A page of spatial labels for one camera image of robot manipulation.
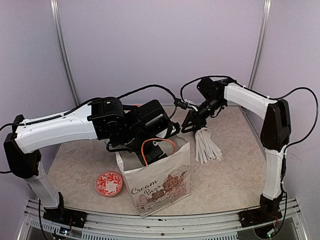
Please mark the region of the cream bear paper bag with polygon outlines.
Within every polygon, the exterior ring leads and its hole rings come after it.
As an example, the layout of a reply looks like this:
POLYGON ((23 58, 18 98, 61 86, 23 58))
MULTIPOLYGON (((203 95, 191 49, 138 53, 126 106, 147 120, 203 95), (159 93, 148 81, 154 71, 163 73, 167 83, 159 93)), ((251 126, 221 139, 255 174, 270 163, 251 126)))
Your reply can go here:
POLYGON ((117 152, 116 163, 122 174, 129 198, 140 217, 150 216, 190 194, 190 143, 180 136, 160 142, 167 154, 148 166, 143 166, 135 153, 117 152))

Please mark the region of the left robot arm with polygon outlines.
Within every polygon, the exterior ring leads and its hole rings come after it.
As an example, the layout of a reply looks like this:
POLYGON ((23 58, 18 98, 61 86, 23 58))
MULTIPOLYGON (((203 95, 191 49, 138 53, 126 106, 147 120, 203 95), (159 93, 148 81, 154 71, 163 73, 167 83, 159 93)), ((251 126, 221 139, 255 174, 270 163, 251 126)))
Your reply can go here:
POLYGON ((82 105, 50 116, 15 117, 3 147, 10 171, 24 179, 45 209, 57 221, 70 218, 61 193, 42 172, 42 148, 75 141, 106 141, 111 152, 135 153, 143 166, 163 156, 158 140, 180 131, 161 103, 154 99, 143 105, 126 105, 116 97, 97 97, 82 105))

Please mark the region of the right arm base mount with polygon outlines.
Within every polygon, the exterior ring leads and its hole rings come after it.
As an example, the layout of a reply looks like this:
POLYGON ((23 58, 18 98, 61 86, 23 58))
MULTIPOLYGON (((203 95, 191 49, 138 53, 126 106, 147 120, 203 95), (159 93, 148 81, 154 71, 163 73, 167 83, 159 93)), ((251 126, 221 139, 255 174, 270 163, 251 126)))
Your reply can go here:
POLYGON ((241 227, 246 228, 281 219, 283 217, 280 210, 282 198, 282 193, 274 199, 268 199, 261 195, 258 208, 247 209, 238 213, 241 227))

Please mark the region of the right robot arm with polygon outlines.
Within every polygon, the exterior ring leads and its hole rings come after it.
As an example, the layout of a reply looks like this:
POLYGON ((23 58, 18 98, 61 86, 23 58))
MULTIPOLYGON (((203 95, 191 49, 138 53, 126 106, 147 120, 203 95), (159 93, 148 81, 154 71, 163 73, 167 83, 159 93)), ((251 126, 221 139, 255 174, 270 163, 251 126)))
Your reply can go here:
POLYGON ((207 118, 215 118, 229 102, 254 113, 263 120, 260 142, 266 156, 266 175, 260 200, 266 201, 256 210, 256 218, 266 222, 275 212, 275 202, 283 195, 283 178, 286 174, 285 155, 291 135, 291 117, 288 102, 254 92, 229 76, 203 76, 195 79, 204 102, 195 105, 181 97, 181 108, 189 109, 182 133, 193 132, 196 142, 195 160, 201 164, 210 159, 221 160, 222 151, 213 143, 207 118))

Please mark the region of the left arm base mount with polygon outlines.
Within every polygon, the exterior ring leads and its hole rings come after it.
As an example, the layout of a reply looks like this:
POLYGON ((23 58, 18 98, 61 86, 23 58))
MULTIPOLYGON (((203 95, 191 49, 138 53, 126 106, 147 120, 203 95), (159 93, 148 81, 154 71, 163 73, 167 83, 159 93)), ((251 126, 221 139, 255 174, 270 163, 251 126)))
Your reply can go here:
POLYGON ((55 223, 83 229, 87 219, 87 213, 80 210, 66 208, 61 192, 58 192, 59 202, 57 208, 44 208, 43 218, 55 223))

